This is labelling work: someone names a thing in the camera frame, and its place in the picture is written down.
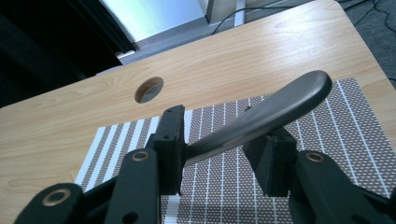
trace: handle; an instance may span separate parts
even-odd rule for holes
[[[185,167],[241,146],[300,118],[319,105],[331,89],[332,81],[323,71],[298,77],[243,115],[189,145]]]

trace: gray mat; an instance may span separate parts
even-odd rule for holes
[[[186,141],[194,142],[266,96],[186,111]],[[125,153],[144,147],[161,118],[98,129],[76,183],[89,190],[117,175]],[[286,126],[299,150],[331,156],[352,183],[389,197],[396,156],[355,79],[334,82],[314,111]],[[162,196],[163,223],[291,223],[287,198],[262,195],[241,148],[187,167],[183,195]]]

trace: wooden table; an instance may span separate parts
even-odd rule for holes
[[[74,182],[99,127],[277,91],[323,70],[355,77],[396,146],[396,91],[344,10],[318,0],[0,109],[0,218],[40,190]],[[137,87],[162,77],[152,101]]]

